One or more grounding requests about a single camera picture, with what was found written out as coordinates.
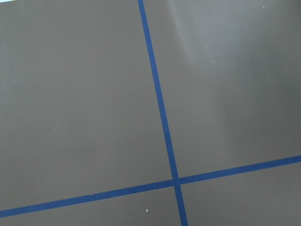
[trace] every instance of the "horizontal blue line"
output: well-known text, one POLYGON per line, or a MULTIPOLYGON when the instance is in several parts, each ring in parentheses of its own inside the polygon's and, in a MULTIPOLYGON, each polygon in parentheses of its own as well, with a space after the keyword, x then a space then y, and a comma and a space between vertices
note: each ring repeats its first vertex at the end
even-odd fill
POLYGON ((263 170, 263 169, 273 168, 277 166, 284 166, 284 165, 298 163, 298 162, 301 162, 301 155, 285 158, 285 159, 266 161, 266 162, 256 163, 247 166, 240 166, 231 169, 223 169, 215 172, 202 173, 194 176, 184 177, 184 178, 180 178, 180 184, 184 185, 184 184, 198 182, 202 180, 221 178, 221 177, 231 176, 235 174, 247 173, 256 170, 263 170))
POLYGON ((71 205, 76 205, 85 202, 93 202, 102 199, 124 196, 128 194, 147 192, 151 190, 156 190, 165 187, 172 187, 172 186, 174 186, 173 181, 166 180, 166 181, 161 181, 161 182, 156 182, 156 183, 151 183, 146 185, 123 188, 123 189, 109 191, 109 192, 97 193, 93 195, 85 195, 85 196, 80 196, 80 197, 75 197, 70 199, 58 200, 54 202, 36 204, 32 206, 24 206, 24 207, 9 209, 9 210, 2 210, 0 211, 0 218, 25 214, 25 213, 31 213, 31 212, 37 212, 41 210, 49 210, 49 209, 54 209, 54 208, 59 208, 64 206, 71 206, 71 205))

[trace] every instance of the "floor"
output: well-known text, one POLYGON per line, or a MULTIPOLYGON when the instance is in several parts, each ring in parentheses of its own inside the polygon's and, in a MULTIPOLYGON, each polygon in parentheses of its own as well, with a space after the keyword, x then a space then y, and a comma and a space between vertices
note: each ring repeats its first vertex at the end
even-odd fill
POLYGON ((0 3, 0 226, 298 225, 300 12, 0 3))

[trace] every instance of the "blue stripe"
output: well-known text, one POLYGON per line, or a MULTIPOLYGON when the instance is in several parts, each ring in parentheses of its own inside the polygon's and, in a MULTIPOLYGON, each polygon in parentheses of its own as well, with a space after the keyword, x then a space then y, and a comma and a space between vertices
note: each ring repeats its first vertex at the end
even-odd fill
POLYGON ((85 196, 80 196, 80 197, 75 197, 70 199, 58 200, 54 202, 47 202, 47 203, 42 203, 42 204, 37 204, 32 206, 19 207, 10 210, 2 210, 0 211, 0 218, 25 214, 25 213, 31 213, 31 212, 37 212, 41 210, 49 210, 49 209, 59 208, 64 206, 71 206, 80 203, 93 202, 97 200, 109 199, 109 198, 124 196, 128 194, 146 192, 146 191, 161 189, 165 187, 172 187, 173 185, 174 183, 172 180, 166 180, 166 181, 156 182, 152 184, 146 184, 146 185, 128 187, 128 188, 123 188, 123 189, 109 191, 109 192, 97 193, 93 195, 85 195, 85 196))
POLYGON ((240 166, 240 167, 235 167, 235 168, 231 168, 231 169, 224 169, 224 170, 219 170, 219 171, 215 171, 215 172, 202 173, 202 174, 198 174, 198 175, 194 175, 194 176, 184 177, 184 178, 180 178, 180 184, 183 185, 183 184, 198 182, 198 181, 202 181, 202 180, 221 178, 221 177, 226 177, 226 176, 230 176, 230 175, 247 173, 247 172, 252 172, 252 171, 256 171, 256 170, 263 170, 263 169, 273 168, 273 167, 277 167, 277 166, 284 166, 284 165, 298 163, 298 162, 301 162, 301 155, 298 155, 295 157, 290 157, 290 158, 285 158, 285 159, 266 161, 266 162, 261 162, 261 163, 257 163, 257 164, 247 165, 247 166, 240 166))
POLYGON ((142 25, 144 30, 147 51, 150 59, 151 72, 152 72, 156 95, 157 95, 157 101, 158 101, 158 106, 160 111, 160 117, 161 117, 161 122, 163 127, 163 133, 165 138, 170 170, 174 181, 174 192, 177 199, 181 224, 182 226, 187 226, 188 223, 187 223, 186 211, 185 211, 185 206, 184 206, 184 201, 183 201, 183 196, 181 191, 181 185, 179 183, 179 175, 175 163, 174 150, 173 150, 173 145, 170 137, 169 126, 168 126, 168 121, 167 121, 167 116, 166 116, 166 111, 164 106, 164 100, 163 100, 163 95, 162 95, 162 90, 161 90, 161 85, 160 85, 160 80, 159 80, 159 75, 157 70, 157 64, 156 64, 154 50, 151 43, 151 34, 147 23, 143 0, 138 0, 138 4, 140 9, 140 15, 141 15, 141 20, 142 20, 142 25))

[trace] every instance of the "gray surface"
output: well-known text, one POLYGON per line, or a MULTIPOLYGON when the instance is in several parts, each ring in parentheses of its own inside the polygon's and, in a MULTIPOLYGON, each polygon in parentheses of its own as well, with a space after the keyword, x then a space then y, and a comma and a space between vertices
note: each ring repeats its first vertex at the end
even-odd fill
POLYGON ((0 219, 1 226, 180 226, 173 188, 0 219))
POLYGON ((179 175, 301 154, 299 0, 146 0, 179 175))
POLYGON ((136 0, 5 2, 0 31, 0 210, 170 179, 136 0))
POLYGON ((182 186, 190 226, 294 226, 301 221, 301 164, 182 186))

